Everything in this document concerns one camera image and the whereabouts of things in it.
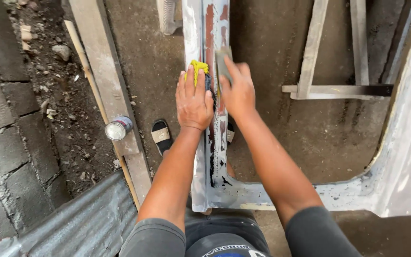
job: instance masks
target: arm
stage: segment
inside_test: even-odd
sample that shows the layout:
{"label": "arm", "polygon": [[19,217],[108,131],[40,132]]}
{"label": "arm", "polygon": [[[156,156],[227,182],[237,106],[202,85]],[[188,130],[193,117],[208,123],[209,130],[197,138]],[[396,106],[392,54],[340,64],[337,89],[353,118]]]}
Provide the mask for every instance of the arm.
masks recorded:
{"label": "arm", "polygon": [[248,65],[234,64],[227,56],[225,63],[234,80],[231,87],[229,80],[220,76],[225,107],[241,130],[256,171],[285,227],[298,211],[323,206],[323,203],[256,111],[255,90]]}
{"label": "arm", "polygon": [[205,90],[205,74],[199,70],[194,86],[194,70],[180,73],[175,94],[180,134],[166,153],[148,191],[137,222],[148,218],[165,219],[185,231],[185,206],[193,179],[193,161],[201,133],[213,117],[212,93]]}

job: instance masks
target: can lid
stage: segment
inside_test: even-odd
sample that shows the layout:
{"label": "can lid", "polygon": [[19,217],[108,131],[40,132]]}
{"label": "can lid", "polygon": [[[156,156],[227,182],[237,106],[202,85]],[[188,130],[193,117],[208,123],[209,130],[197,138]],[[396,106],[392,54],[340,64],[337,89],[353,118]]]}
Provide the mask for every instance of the can lid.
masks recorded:
{"label": "can lid", "polygon": [[126,129],[119,122],[111,122],[106,126],[106,136],[113,141],[122,140],[126,136]]}

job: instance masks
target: concrete floor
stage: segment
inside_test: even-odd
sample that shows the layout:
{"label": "concrete floor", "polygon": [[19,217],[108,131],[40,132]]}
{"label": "concrete floor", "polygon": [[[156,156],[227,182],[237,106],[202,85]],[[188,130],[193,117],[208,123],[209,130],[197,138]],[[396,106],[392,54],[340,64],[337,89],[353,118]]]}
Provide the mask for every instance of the concrete floor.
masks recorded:
{"label": "concrete floor", "polygon": [[[369,78],[378,83],[403,0],[368,0]],[[154,1],[106,1],[137,124],[145,137],[147,160],[161,162],[151,140],[153,121],[164,118],[178,135],[175,85],[184,68],[183,37],[159,32]],[[231,46],[236,61],[248,62],[257,109],[271,131],[312,182],[347,180],[374,155],[388,100],[295,101],[282,85],[299,80],[312,0],[231,0]],[[349,2],[329,1],[314,85],[353,84]],[[237,131],[228,150],[237,178],[259,181],[250,153]],[[333,213],[345,234],[365,256],[411,253],[411,217],[380,219],[368,212]],[[275,212],[255,216],[275,257],[289,256]]]}

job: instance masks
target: cinder block wall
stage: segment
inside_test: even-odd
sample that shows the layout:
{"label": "cinder block wall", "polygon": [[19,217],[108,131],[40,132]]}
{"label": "cinder block wall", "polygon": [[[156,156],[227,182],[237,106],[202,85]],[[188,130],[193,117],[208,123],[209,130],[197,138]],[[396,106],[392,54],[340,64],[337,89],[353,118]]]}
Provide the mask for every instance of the cinder block wall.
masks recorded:
{"label": "cinder block wall", "polygon": [[0,0],[0,238],[23,233],[70,200]]}

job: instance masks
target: forearm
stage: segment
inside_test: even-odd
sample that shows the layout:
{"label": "forearm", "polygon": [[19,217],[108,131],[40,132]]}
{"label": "forearm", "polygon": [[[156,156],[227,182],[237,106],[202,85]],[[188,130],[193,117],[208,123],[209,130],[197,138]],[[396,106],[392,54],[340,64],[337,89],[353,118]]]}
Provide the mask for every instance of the forearm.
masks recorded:
{"label": "forearm", "polygon": [[185,207],[193,179],[193,161],[201,131],[182,128],[161,162],[137,221],[166,219],[185,231]]}
{"label": "forearm", "polygon": [[322,205],[313,186],[254,111],[236,120],[263,186],[286,224],[299,210]]}

